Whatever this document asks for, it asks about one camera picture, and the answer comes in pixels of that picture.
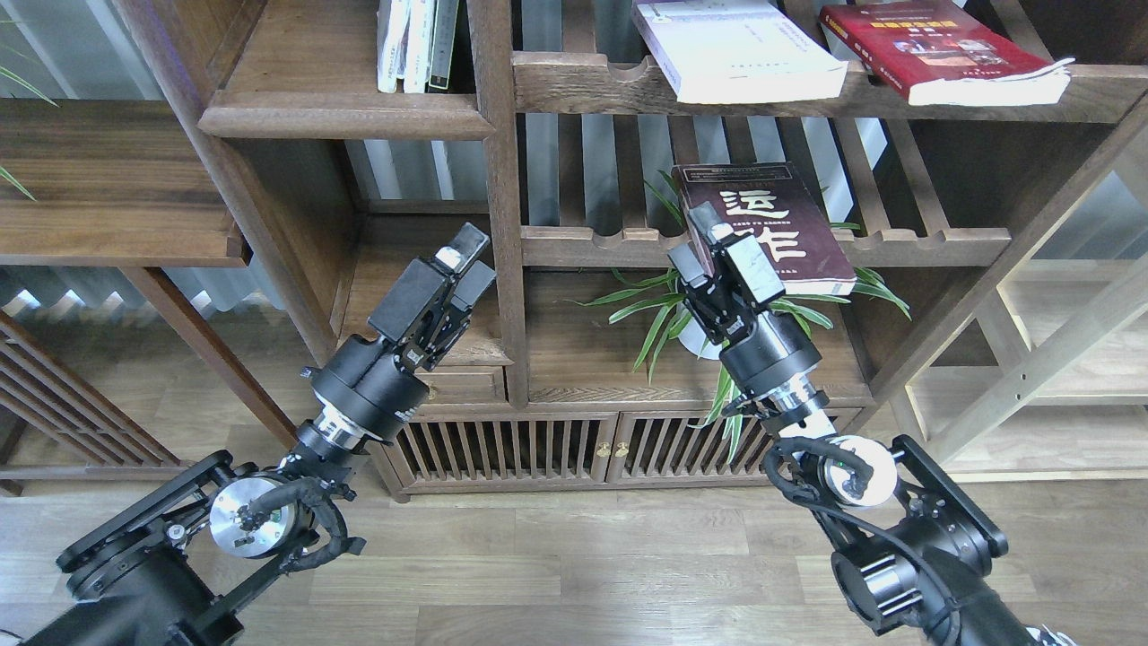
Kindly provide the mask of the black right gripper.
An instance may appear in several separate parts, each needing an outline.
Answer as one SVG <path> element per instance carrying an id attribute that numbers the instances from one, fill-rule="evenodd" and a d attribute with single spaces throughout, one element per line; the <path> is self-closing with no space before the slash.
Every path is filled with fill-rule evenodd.
<path id="1" fill-rule="evenodd" d="M 712 260 L 712 274 L 689 244 L 669 249 L 687 297 L 687 308 L 709 342 L 740 396 L 735 407 L 821 407 L 824 394 L 809 383 L 821 361 L 796 316 L 774 314 L 770 304 L 786 289 L 755 238 L 734 236 L 734 226 L 709 201 L 685 212 L 691 238 Z"/>

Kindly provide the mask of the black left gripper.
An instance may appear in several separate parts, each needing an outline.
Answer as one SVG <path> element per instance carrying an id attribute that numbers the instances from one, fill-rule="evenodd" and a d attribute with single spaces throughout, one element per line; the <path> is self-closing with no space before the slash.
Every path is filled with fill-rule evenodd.
<path id="1" fill-rule="evenodd" d="M 496 281 L 478 260 L 489 246 L 487 233 L 464 223 L 435 260 L 410 263 L 369 317 L 378 338 L 349 336 L 311 378 L 324 408 L 300 426 L 303 444 L 390 444 L 430 392 L 414 372 L 436 367 Z"/>

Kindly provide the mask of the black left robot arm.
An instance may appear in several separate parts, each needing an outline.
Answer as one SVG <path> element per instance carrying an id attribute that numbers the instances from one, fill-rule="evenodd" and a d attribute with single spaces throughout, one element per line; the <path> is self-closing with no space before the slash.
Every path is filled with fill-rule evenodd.
<path id="1" fill-rule="evenodd" d="M 464 224 L 430 258 L 410 263 L 370 314 L 378 338 L 352 335 L 310 375 L 320 414 L 273 467 L 201 459 L 65 548 L 73 606 L 30 645 L 230 645 L 238 614 L 276 581 L 360 554 L 338 500 L 369 442 L 389 445 L 430 389 L 433 371 L 470 328 L 492 285 L 488 234 Z"/>

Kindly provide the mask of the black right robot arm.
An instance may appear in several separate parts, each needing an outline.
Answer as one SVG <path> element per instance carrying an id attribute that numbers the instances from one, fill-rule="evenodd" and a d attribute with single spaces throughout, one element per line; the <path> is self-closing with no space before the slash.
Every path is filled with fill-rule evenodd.
<path id="1" fill-rule="evenodd" d="M 934 645 L 1069 645 L 1016 617 L 987 576 L 1004 532 L 909 436 L 845 436 L 809 383 L 821 356 L 796 316 L 771 311 L 784 285 L 758 241 L 709 204 L 689 210 L 695 246 L 677 246 L 687 308 L 735 386 L 726 417 L 754 417 L 771 436 L 763 466 L 789 503 L 809 509 L 835 551 L 850 610 L 874 633 L 917 628 Z"/>

